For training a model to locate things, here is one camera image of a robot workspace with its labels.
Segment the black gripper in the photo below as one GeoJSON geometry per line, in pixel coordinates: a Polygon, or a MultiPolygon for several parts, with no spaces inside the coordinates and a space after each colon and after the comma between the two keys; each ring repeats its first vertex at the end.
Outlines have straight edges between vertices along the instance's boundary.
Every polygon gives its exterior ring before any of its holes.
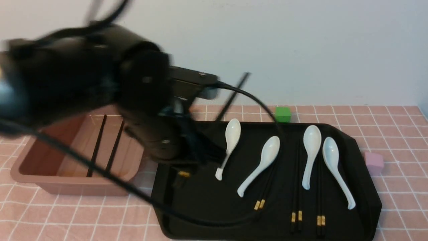
{"type": "Polygon", "coordinates": [[[124,119],[124,131],[128,136],[161,163],[180,162],[189,150],[198,165],[222,164],[227,156],[226,149],[198,132],[193,122],[181,120],[180,128],[173,117],[171,102],[159,106],[118,102],[117,109],[124,119]]]}

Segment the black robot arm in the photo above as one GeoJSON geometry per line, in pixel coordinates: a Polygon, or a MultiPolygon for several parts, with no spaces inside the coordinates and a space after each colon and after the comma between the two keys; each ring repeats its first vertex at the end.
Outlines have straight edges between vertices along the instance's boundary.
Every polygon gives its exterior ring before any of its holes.
{"type": "Polygon", "coordinates": [[[217,76],[174,67],[153,42],[112,24],[101,32],[45,46],[10,41],[1,52],[1,133],[23,135],[4,121],[40,129],[114,105],[127,134],[172,165],[221,164],[225,148],[192,119],[189,107],[217,76]]]}

